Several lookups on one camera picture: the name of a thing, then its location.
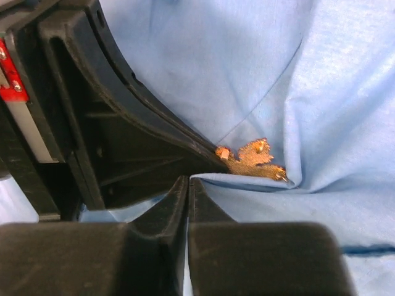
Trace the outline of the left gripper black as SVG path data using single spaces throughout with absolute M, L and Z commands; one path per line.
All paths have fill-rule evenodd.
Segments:
M 66 220 L 80 205 L 102 207 L 70 104 L 60 98 L 38 27 L 48 17 L 91 9 L 98 1 L 11 1 L 1 6 L 1 160 L 41 221 Z

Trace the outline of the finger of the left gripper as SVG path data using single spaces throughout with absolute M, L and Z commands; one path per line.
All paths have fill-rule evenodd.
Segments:
M 181 176 L 226 171 L 213 144 L 136 79 L 98 1 L 55 1 L 38 30 L 75 143 L 69 165 L 89 209 L 125 207 Z

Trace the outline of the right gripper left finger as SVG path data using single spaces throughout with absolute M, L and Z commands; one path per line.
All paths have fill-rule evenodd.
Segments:
M 188 178 L 130 223 L 1 227 L 2 295 L 181 295 Z

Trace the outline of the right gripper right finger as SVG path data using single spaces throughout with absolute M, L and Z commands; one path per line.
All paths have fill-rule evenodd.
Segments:
M 194 295 L 355 295 L 332 233 L 311 222 L 239 223 L 189 184 Z

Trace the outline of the red orange leaf brooch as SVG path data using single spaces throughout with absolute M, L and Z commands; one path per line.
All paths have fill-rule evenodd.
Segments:
M 238 149 L 234 154 L 226 146 L 217 146 L 215 154 L 233 175 L 269 178 L 288 182 L 286 169 L 272 163 L 270 144 L 266 138 L 255 139 Z

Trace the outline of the light blue button shirt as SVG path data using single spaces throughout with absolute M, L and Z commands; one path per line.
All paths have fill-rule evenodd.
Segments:
M 136 79 L 178 119 L 234 154 L 266 138 L 288 182 L 222 173 L 189 184 L 239 223 L 311 222 L 337 242 L 355 295 L 394 294 L 393 1 L 98 1 Z M 80 205 L 41 221 L 2 169 L 1 227 L 130 223 L 168 193 Z

